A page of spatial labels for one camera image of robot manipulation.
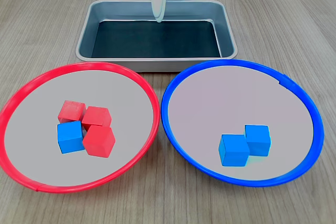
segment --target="stainless steel tray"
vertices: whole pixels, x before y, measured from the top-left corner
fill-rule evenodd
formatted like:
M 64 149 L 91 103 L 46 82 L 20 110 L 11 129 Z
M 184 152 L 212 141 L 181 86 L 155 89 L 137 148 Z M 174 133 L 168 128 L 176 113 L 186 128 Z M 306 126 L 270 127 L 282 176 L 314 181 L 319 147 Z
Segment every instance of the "stainless steel tray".
M 76 48 L 76 55 L 82 61 L 112 62 L 136 72 L 180 72 L 194 64 L 219 58 L 92 58 L 99 24 L 107 20 L 155 21 L 151 2 L 147 0 L 99 0 L 93 2 Z M 237 55 L 236 44 L 223 4 L 217 1 L 167 1 L 163 21 L 209 21 L 215 31 L 220 58 L 232 59 Z M 178 34 L 176 39 L 183 40 Z

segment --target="toy block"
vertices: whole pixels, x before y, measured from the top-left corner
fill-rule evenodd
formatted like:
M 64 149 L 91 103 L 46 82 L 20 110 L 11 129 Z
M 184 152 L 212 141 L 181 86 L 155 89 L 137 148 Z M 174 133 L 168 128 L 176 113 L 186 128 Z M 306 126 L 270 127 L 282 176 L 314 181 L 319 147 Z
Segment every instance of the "toy block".
M 245 125 L 245 138 L 251 156 L 268 156 L 271 147 L 268 126 Z
M 82 125 L 86 131 L 92 125 L 110 127 L 112 117 L 107 108 L 88 106 L 82 120 Z
M 110 127 L 92 125 L 83 140 L 87 153 L 91 156 L 109 157 L 115 144 Z
M 218 150 L 223 166 L 245 166 L 250 154 L 244 135 L 222 135 Z
M 58 145 L 63 154 L 85 150 L 80 121 L 57 125 Z
M 81 102 L 65 101 L 61 111 L 58 114 L 60 123 L 81 121 L 86 112 L 86 106 Z

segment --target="table surface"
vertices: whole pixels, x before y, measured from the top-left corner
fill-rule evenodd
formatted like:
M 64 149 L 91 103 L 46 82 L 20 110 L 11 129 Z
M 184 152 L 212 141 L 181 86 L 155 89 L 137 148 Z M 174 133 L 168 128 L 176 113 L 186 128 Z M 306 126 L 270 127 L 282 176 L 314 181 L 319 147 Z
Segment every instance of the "table surface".
M 32 78 L 79 60 L 75 47 L 96 0 L 0 0 L 0 106 Z M 99 188 L 53 195 L 0 170 L 0 223 L 335 223 L 336 0 L 218 0 L 237 59 L 287 74 L 320 110 L 322 154 L 302 177 L 272 188 L 226 184 L 196 170 L 160 126 L 148 153 Z M 142 74 L 162 99 L 175 74 Z

